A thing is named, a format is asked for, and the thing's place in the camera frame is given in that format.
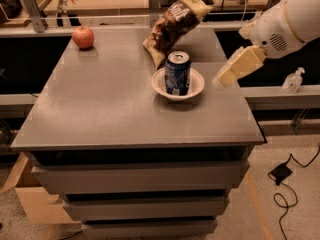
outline cardboard box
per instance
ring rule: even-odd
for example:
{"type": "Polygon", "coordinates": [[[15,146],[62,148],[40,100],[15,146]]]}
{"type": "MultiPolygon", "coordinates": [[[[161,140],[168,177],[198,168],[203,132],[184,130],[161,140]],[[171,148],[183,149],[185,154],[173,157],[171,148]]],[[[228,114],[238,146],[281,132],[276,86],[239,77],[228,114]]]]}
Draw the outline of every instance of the cardboard box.
{"type": "Polygon", "coordinates": [[[21,153],[1,193],[15,188],[19,201],[31,224],[66,224],[73,221],[62,207],[59,195],[50,195],[31,174],[32,163],[21,153]]]}

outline white robotic hand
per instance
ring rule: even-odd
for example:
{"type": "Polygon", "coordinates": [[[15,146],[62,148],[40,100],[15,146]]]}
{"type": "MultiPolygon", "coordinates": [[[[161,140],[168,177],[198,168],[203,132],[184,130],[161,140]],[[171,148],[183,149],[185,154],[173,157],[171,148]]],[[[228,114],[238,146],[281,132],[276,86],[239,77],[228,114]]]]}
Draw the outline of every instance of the white robotic hand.
{"type": "Polygon", "coordinates": [[[263,66],[265,58],[281,58],[320,37],[320,0],[281,1],[239,30],[253,46],[238,49],[212,80],[223,88],[263,66]]]}

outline bowl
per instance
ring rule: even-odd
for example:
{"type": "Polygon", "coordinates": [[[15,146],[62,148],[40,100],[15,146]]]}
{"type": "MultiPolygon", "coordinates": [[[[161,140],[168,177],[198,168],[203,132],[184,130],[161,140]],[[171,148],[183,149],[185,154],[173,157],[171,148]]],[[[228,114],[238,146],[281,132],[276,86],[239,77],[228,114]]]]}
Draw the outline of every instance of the bowl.
{"type": "Polygon", "coordinates": [[[166,84],[165,84],[165,69],[161,68],[157,70],[152,76],[152,87],[153,89],[159,93],[160,95],[168,98],[173,101],[182,101],[189,98],[192,98],[204,89],[204,79],[201,74],[193,68],[190,68],[190,86],[189,91],[186,95],[172,95],[166,92],[166,84]]]}

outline soda can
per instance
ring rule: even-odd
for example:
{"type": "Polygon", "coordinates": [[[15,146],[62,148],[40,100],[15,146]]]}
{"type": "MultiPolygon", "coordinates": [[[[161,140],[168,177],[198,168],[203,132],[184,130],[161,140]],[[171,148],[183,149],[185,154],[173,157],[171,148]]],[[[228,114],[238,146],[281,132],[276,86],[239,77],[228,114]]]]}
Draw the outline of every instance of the soda can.
{"type": "Polygon", "coordinates": [[[169,94],[186,95],[190,84],[190,57],[186,52],[175,51],[168,55],[165,65],[166,91],[169,94]]]}

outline chip bag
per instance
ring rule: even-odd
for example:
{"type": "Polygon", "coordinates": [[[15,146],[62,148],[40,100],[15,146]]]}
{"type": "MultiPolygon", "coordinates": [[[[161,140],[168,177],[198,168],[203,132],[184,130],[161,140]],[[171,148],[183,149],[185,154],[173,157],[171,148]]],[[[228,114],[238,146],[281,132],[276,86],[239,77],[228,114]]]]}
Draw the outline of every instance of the chip bag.
{"type": "Polygon", "coordinates": [[[143,42],[156,69],[179,38],[195,28],[212,9],[202,0],[177,0],[165,11],[143,42]]]}

